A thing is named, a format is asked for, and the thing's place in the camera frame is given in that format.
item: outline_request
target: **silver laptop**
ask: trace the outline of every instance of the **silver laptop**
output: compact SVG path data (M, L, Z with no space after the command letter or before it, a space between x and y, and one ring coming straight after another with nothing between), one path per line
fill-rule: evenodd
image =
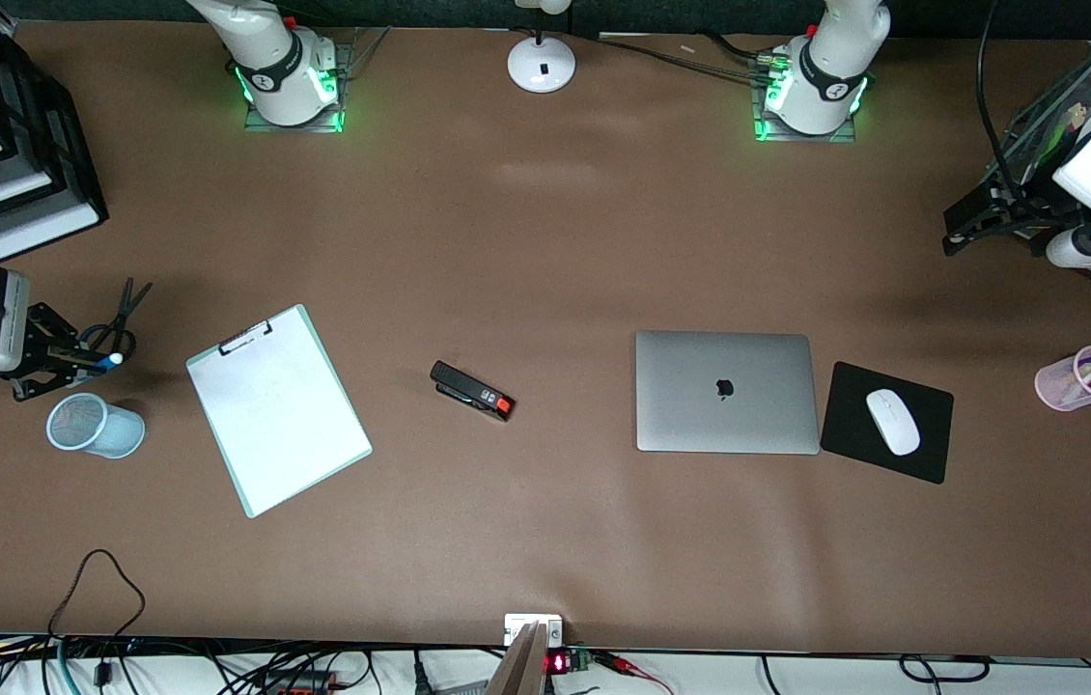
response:
M635 334L642 452L818 454L805 335Z

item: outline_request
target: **tabletop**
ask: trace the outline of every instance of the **tabletop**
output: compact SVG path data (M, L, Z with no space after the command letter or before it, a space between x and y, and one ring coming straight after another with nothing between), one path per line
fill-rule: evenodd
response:
M7 267L80 328L127 276L155 289L139 355L89 384L147 421L125 460L51 448L64 393L0 382L0 631L43 630L105 547L147 594L141 634L496 643L541 611L621 647L1091 658L1091 408L1032 388L1091 344L1091 280L939 242L991 158L974 44L890 40L858 144L820 145L757 142L745 85L590 40L566 88L520 92L519 38L395 29L341 135L247 135L205 25L21 28L112 219ZM1083 53L995 44L997 122ZM373 453L249 519L184 362L296 303ZM638 452L649 329L805 334L822 415L837 361L951 392L946 481ZM515 397L511 422L435 393L435 360ZM61 630L135 606L96 565Z

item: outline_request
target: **clipboard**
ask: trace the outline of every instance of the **clipboard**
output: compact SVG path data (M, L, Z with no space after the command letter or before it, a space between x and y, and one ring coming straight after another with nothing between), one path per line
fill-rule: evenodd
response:
M250 518L373 452L302 304L184 366Z

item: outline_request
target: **computer mouse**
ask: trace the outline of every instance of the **computer mouse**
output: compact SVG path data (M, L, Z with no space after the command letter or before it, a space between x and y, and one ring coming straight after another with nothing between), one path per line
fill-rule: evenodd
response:
M897 392L882 388L868 393L867 409L889 452L904 456L919 448L919 426Z

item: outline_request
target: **black mouse pad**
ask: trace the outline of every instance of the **black mouse pad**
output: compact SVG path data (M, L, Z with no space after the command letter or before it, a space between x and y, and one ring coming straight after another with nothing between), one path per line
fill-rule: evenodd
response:
M895 391L902 397L919 427L919 448L904 456L890 452L868 410L867 394L882 388ZM948 463L951 426L952 393L837 362L832 384L828 387L819 447L939 484L944 482L944 466Z

